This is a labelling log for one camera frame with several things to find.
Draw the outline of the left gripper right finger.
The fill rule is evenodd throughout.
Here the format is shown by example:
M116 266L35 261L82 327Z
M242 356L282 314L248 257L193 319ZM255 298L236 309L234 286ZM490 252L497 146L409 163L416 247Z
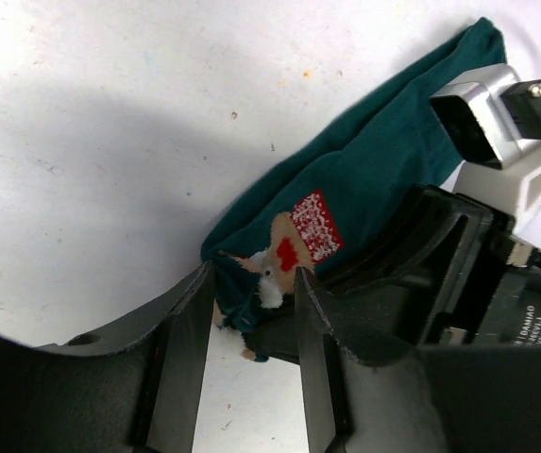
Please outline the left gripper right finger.
M541 346L406 343L352 330L310 277L296 287L313 452L541 452Z

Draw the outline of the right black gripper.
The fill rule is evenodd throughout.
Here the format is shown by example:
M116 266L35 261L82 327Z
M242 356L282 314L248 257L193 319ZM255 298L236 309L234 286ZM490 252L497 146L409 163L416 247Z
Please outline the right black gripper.
M541 249L512 234L512 216L461 194L412 187L380 235L321 272L293 223L273 232L287 304L245 336L249 357L297 363L296 287L310 277L352 330L367 323L417 344L541 346Z

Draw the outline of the green reindeer sock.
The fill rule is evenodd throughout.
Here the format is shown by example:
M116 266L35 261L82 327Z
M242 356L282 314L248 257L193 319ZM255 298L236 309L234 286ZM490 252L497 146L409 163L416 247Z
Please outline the green reindeer sock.
M383 83L243 193L204 240L214 264L214 323L250 361L246 344L293 294L295 273L318 276L353 259L414 184L443 184L461 156L434 114L433 94L465 71L506 60L485 18Z

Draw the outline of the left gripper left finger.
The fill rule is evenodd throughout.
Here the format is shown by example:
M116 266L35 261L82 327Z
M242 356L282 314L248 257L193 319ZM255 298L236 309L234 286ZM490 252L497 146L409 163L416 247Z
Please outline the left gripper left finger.
M211 329L205 264L67 344L0 336L0 452L188 452Z

